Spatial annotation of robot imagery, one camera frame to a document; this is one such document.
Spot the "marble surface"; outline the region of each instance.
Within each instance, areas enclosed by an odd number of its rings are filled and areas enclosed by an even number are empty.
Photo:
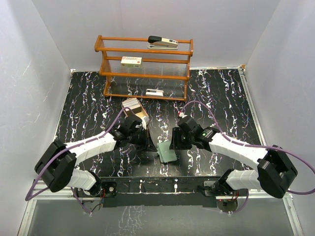
[[[125,81],[126,84],[120,86],[138,94],[146,89],[141,85],[150,83],[148,79],[146,82],[142,79]],[[63,142],[78,141],[100,133],[111,124],[125,98],[104,97],[104,84],[105,78],[97,72],[76,72],[72,75],[57,130],[59,139]],[[161,84],[155,83],[154,87],[162,89]],[[260,144],[238,70],[192,70],[187,93],[187,101],[198,100],[212,109],[229,136]],[[153,142],[170,140],[172,127],[176,125],[178,111],[184,102],[151,99],[140,99],[140,102],[151,120],[149,129]],[[213,124],[208,112],[198,104],[188,107],[186,114],[189,113],[203,127]],[[137,152],[133,145],[127,145],[90,158],[79,167],[92,170],[99,177],[221,176],[228,168],[248,169],[227,156],[196,147],[177,151],[177,157],[178,161],[163,165],[156,153]]]

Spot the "white stapler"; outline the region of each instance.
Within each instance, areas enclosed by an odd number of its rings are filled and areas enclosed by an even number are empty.
[[[157,97],[163,97],[164,91],[163,90],[157,90],[157,89],[147,89],[146,96],[157,96]]]
[[[169,49],[169,50],[177,50],[178,49],[178,41],[168,38],[162,38],[158,36],[149,36],[148,38],[148,48],[149,49]]]

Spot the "wooden shelf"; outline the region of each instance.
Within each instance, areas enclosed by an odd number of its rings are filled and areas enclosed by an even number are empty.
[[[166,80],[182,80],[185,82],[183,89],[183,97],[159,97],[158,99],[180,100],[185,101],[187,96],[187,81],[189,80],[189,63],[193,54],[193,40],[178,40],[179,50],[152,50],[148,49],[146,38],[120,38],[120,37],[102,37],[98,36],[94,49],[96,52],[102,52],[102,64],[100,67],[100,75],[106,76],[104,89],[105,96],[122,96],[122,97],[141,97],[155,98],[139,95],[113,94],[108,89],[113,77],[137,77],[150,79],[166,79]],[[128,53],[145,53],[145,54],[167,54],[186,56],[186,59],[166,59],[166,58],[144,58],[142,57],[141,68],[123,67],[120,65],[122,57],[108,56],[107,52],[126,52]]]

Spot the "wall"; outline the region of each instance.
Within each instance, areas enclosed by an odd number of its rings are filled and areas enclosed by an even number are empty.
[[[31,0],[0,1],[0,235],[17,235],[70,71]]]
[[[253,103],[268,144],[298,153],[315,166],[315,3],[282,0],[246,67]],[[301,162],[292,190],[315,187]],[[294,196],[305,235],[314,235],[315,195]]]
[[[279,0],[33,2],[69,68],[85,71],[99,70],[99,34],[193,38],[191,66],[247,63]]]

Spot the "small white box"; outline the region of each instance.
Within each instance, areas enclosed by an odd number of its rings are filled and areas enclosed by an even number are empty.
[[[120,64],[124,67],[141,67],[142,58],[134,58],[134,57],[122,57],[122,61]]]

